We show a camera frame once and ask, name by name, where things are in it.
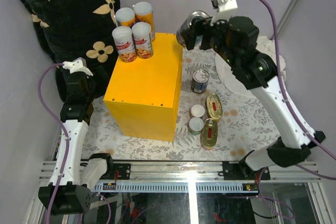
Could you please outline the blue round tin can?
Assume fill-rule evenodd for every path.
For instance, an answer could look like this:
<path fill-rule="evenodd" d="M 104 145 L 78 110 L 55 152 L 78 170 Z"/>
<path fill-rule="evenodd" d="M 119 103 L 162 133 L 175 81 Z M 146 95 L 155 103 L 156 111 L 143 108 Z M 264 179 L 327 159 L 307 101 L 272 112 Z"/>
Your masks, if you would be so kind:
<path fill-rule="evenodd" d="M 196 40 L 196 37 L 194 36 L 196 22 L 207 18 L 209 18 L 209 14 L 202 10 L 195 10 L 191 12 L 176 32 L 176 39 L 178 43 L 182 47 L 188 48 L 192 41 Z"/>

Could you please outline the dark round tin can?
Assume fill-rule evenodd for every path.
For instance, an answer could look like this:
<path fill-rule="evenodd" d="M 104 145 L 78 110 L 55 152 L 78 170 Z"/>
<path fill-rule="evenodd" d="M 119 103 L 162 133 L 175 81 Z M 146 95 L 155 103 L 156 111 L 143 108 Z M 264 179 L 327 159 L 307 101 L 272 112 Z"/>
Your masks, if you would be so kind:
<path fill-rule="evenodd" d="M 207 90 L 209 73 L 204 69 L 193 72 L 191 89 L 195 93 L 204 93 Z"/>

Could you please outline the orange lidded front can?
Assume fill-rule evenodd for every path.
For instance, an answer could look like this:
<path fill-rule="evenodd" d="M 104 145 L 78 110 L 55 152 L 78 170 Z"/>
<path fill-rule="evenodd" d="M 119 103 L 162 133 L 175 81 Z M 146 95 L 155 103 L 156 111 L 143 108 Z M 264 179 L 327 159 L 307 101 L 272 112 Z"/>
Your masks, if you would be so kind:
<path fill-rule="evenodd" d="M 133 5 L 133 10 L 135 13 L 136 20 L 138 22 L 145 22 L 151 26 L 151 39 L 155 40 L 155 28 L 154 28 L 154 17 L 153 17 L 153 7 L 148 2 L 138 2 Z"/>

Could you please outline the red white lidded can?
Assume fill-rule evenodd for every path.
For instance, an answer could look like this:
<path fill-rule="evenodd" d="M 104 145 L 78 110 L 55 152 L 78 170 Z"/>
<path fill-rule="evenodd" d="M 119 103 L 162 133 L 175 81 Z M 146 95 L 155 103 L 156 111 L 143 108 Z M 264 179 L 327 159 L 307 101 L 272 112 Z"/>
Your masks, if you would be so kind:
<path fill-rule="evenodd" d="M 127 26 L 116 27 L 112 37 L 121 61 L 131 63 L 136 60 L 137 53 L 132 37 L 132 30 Z"/>

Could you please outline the orange blue lidded can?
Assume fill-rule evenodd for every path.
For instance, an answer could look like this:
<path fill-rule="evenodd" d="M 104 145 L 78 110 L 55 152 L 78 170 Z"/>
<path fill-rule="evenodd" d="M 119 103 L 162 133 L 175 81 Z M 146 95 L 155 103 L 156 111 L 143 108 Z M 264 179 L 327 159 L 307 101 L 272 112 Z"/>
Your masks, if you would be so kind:
<path fill-rule="evenodd" d="M 124 7 L 116 11 L 115 18 L 117 26 L 132 27 L 136 23 L 135 13 L 133 9 Z"/>

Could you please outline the black floral plush pillow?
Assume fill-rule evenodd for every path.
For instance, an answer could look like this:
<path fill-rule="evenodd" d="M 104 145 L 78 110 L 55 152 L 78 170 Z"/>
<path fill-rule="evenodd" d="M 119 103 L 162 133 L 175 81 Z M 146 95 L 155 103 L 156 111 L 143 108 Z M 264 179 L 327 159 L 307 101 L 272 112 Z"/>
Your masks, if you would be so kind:
<path fill-rule="evenodd" d="M 96 97 L 105 94 L 117 50 L 112 38 L 120 0 L 20 0 L 30 13 L 39 44 L 55 63 L 83 58 Z"/>

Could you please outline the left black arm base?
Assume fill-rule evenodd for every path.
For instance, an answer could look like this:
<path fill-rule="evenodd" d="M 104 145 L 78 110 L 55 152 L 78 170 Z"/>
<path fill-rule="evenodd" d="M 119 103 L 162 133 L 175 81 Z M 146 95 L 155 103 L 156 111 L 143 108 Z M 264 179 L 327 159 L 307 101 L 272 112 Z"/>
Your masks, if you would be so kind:
<path fill-rule="evenodd" d="M 104 179 L 111 179 L 113 181 L 129 180 L 131 175 L 131 164 L 129 163 L 114 163 L 108 167 Z"/>

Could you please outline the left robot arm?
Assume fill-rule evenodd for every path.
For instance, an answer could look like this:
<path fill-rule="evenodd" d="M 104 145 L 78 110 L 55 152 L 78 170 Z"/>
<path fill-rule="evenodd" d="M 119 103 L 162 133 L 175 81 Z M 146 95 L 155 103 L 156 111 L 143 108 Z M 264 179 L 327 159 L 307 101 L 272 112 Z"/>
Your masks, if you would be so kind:
<path fill-rule="evenodd" d="M 67 98 L 58 117 L 61 141 L 56 165 L 49 184 L 40 187 L 38 192 L 48 216 L 87 213 L 98 180 L 101 177 L 109 179 L 115 172 L 108 153 L 93 154 L 86 167 L 80 167 L 82 147 L 93 113 L 95 87 L 84 72 L 68 74 L 65 82 Z"/>

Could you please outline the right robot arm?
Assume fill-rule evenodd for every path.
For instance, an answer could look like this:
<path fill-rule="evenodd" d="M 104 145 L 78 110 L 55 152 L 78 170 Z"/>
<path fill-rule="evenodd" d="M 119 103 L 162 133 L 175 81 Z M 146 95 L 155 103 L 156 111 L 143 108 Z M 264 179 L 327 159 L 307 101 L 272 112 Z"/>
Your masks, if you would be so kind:
<path fill-rule="evenodd" d="M 259 29 L 248 17 L 211 24 L 207 14 L 191 14 L 176 33 L 178 42 L 187 50 L 192 50 L 197 37 L 202 37 L 200 49 L 213 49 L 230 66 L 235 78 L 261 102 L 279 131 L 274 143 L 240 160 L 239 172 L 245 179 L 271 165 L 298 165 L 326 138 L 304 121 L 291 102 L 276 64 L 256 48 L 258 35 Z"/>

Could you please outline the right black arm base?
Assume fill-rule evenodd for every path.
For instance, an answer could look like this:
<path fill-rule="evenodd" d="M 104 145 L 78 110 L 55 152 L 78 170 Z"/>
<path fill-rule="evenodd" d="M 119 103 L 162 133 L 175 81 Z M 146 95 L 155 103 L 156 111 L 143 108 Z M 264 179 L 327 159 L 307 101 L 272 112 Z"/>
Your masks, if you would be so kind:
<path fill-rule="evenodd" d="M 259 170 L 252 170 L 242 162 L 222 162 L 222 171 L 218 172 L 225 180 L 254 180 L 256 181 L 262 172 Z"/>

